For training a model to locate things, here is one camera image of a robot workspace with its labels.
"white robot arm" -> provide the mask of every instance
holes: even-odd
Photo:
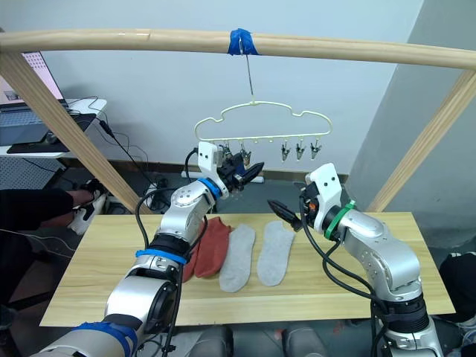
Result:
[[[443,357],[434,322],[426,312],[415,253],[397,240],[385,223],[357,211],[353,202],[342,207],[341,184],[333,164],[308,174],[306,184],[300,195],[300,219],[282,203],[268,203],[295,231],[304,228],[323,257],[327,273],[327,263],[344,273],[345,269],[329,258],[333,250],[322,252],[308,227],[336,241],[336,248],[342,244],[362,264],[368,283],[357,279],[370,288],[370,293],[361,296],[372,300],[373,312],[381,321],[386,356]]]
[[[170,338],[179,307],[182,268],[205,232],[205,214],[216,200],[242,190],[264,165],[245,170],[240,154],[224,157],[216,145],[205,142],[199,143],[198,156],[204,177],[173,193],[150,244],[138,218],[145,249],[136,252],[134,265],[109,296],[103,321],[80,325],[34,357],[130,357],[148,335],[167,330],[163,356],[174,349]],[[153,193],[139,202],[136,217],[140,204]]]

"white desk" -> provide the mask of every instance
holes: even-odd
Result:
[[[72,102],[75,99],[67,99],[66,101]],[[92,105],[93,99],[82,99],[69,106],[69,109],[80,112],[81,114],[96,114],[100,117],[100,113],[106,108],[107,100],[98,99]],[[0,147],[0,156],[5,157],[17,157],[17,158],[61,158],[67,154],[67,152],[32,152],[32,153],[19,153],[8,154],[7,151],[11,146]]]

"metal clip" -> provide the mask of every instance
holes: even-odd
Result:
[[[281,161],[284,162],[288,158],[288,154],[291,149],[288,149],[288,141],[285,141],[284,144],[281,144]]]
[[[300,160],[300,158],[303,157],[303,152],[305,149],[306,147],[301,147],[299,143],[296,143],[296,156],[298,161]]]
[[[225,160],[228,160],[229,158],[232,158],[233,157],[233,154],[231,153],[231,150],[230,150],[230,144],[227,142],[225,143],[225,145],[219,145],[221,148],[223,148],[223,158],[225,158]]]
[[[319,139],[315,139],[315,145],[312,145],[311,143],[311,160],[315,159],[315,156],[318,154],[318,152],[321,151],[322,145],[318,146],[318,141]]]
[[[250,160],[251,160],[251,151],[246,151],[245,145],[241,143],[241,151],[239,152],[241,154],[241,157],[243,158],[243,165],[245,166],[245,169],[248,169],[248,166],[250,166]]]

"table surface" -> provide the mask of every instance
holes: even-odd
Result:
[[[67,102],[74,101],[75,99],[67,99]],[[107,105],[107,100],[98,99],[94,101],[93,99],[85,98],[78,100],[77,102],[72,103],[69,106],[69,109],[76,110],[82,114],[96,114],[99,115]],[[17,158],[61,158],[66,155],[66,152],[32,152],[26,153],[22,152],[19,154],[9,154],[7,151],[11,148],[11,145],[5,147],[0,147],[0,156],[6,157],[17,157]]]
[[[454,312],[412,214],[371,215],[386,222],[393,235],[416,252],[421,264],[428,313]],[[193,277],[187,281],[183,285],[178,326],[367,318],[370,315],[368,300],[343,290],[326,277],[321,258],[302,231],[296,234],[292,244],[283,282],[278,286],[264,286],[258,280],[257,260],[263,246],[264,227],[277,217],[273,214],[220,216],[227,225],[237,227],[244,223],[256,231],[251,276],[246,286],[236,293],[220,290],[218,274],[201,279]],[[149,237],[154,234],[160,220],[159,215],[143,217]],[[318,234],[315,238],[324,249],[332,244]],[[141,248],[142,237],[134,216],[96,216],[74,254],[41,326],[72,327],[84,321],[101,321],[109,294],[134,263],[135,251]],[[364,277],[363,268],[344,248],[339,248],[333,258]],[[336,272],[335,275],[361,289],[342,274]]]

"wooden pole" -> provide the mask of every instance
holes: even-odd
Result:
[[[134,211],[138,196],[68,115],[22,54],[0,52],[0,74],[83,165],[128,210]],[[151,213],[145,206],[141,212]]]
[[[253,33],[265,56],[326,58],[370,62],[435,65],[475,69],[476,51],[410,43],[327,39]],[[0,51],[147,50],[226,54],[229,32],[155,29],[78,29],[0,34]]]
[[[476,95],[476,72],[464,71],[453,89],[368,207],[382,212]]]

